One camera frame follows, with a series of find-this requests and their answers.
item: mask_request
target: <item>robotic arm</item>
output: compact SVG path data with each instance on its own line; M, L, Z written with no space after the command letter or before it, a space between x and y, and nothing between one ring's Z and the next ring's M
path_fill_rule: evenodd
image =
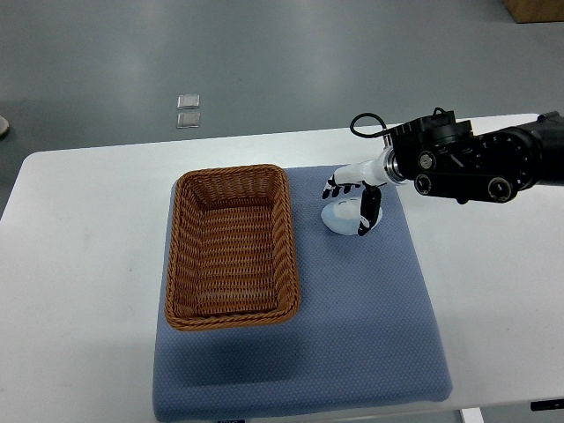
M377 119L383 130L363 134L354 128L361 118ZM359 137L384 137L376 160L337 169L327 181L323 198L336 197L341 187L364 185L358 235L378 220L378 187L414 181L423 196L506 203L533 185L564 186L564 117L557 112L535 122L474 136L470 121L457 122L454 112L436 108L432 115L387 129L382 119L363 114L351 122Z

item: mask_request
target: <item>black cable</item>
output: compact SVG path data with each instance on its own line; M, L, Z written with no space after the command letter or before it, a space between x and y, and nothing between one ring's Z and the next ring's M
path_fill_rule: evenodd
M361 138L378 138L380 135L380 131L375 132L374 134L363 134L362 132L358 132L355 128L354 125L356 122L358 122L360 119L362 119L363 117L371 117L373 119L376 119L376 121L378 121L381 125L382 125L382 129L385 130L386 129L386 123L384 123L384 120L379 116L379 115L375 115L374 113L361 113L360 115L356 116L354 119L352 119L351 121L351 125L349 126L349 128L351 129L351 132L356 135L357 137L361 137Z
M438 115L437 112L441 112L441 115L447 114L447 112L444 111L444 108L434 108L433 115L431 117L436 117Z

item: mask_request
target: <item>blue foam pad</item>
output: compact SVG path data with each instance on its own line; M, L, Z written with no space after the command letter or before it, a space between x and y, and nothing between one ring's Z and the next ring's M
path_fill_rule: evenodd
M382 187L383 217L372 232L337 235L320 219L334 170L286 170L301 278L301 308L290 321L174 330L163 314L163 277L158 420L275 417L449 396L441 338L395 188Z

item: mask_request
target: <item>brown woven basket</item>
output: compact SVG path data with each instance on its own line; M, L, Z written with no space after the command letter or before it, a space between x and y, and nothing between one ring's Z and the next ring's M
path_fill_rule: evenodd
M288 180L255 165L176 185L165 316L177 330L281 323L300 307Z

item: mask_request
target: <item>gray floor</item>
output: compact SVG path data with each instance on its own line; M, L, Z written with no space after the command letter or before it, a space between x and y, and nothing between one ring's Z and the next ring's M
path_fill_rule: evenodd
M364 111L564 112L563 70L564 24L517 25L501 0L1 2L0 212L32 152L339 128ZM175 127L181 93L201 95L200 128Z

